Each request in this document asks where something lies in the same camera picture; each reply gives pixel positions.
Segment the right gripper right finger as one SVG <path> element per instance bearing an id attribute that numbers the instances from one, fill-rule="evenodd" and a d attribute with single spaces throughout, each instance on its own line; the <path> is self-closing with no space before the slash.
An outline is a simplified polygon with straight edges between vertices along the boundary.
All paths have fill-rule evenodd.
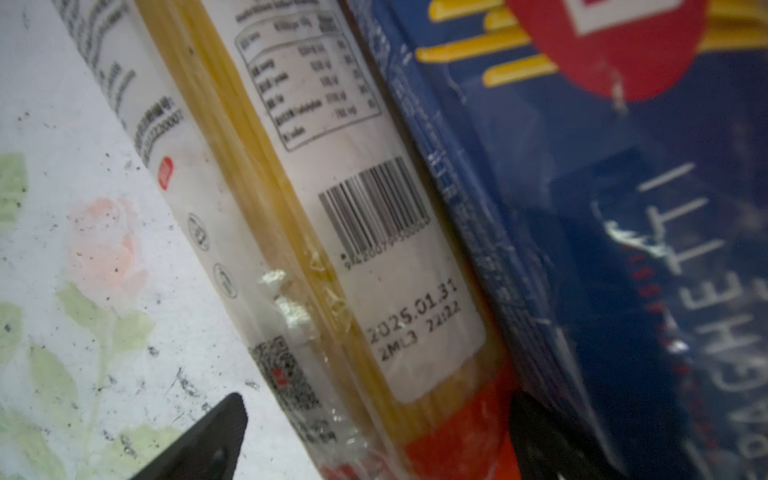
<path id="1" fill-rule="evenodd" d="M 600 446 L 519 391 L 510 399 L 509 438 L 524 480 L 624 480 Z"/>

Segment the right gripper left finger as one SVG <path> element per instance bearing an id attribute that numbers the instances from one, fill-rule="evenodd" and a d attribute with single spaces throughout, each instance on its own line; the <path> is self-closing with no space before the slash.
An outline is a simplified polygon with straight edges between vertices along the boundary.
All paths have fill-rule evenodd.
<path id="1" fill-rule="evenodd" d="M 247 424 L 242 396 L 230 393 L 133 479 L 233 479 Z"/>

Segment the blue Barilla spaghetti box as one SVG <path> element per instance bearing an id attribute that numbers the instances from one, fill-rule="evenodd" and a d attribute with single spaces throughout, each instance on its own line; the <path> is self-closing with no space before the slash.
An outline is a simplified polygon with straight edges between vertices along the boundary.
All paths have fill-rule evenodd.
<path id="1" fill-rule="evenodd" d="M 628 479 L 767 475 L 767 5 L 348 5 L 532 395 Z"/>

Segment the red spaghetti bag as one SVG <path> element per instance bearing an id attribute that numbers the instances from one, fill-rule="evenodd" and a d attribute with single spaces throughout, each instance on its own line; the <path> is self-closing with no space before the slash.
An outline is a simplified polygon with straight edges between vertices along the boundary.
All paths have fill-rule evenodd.
<path id="1" fill-rule="evenodd" d="M 513 365 L 336 1 L 56 10 L 326 479 L 516 479 Z"/>

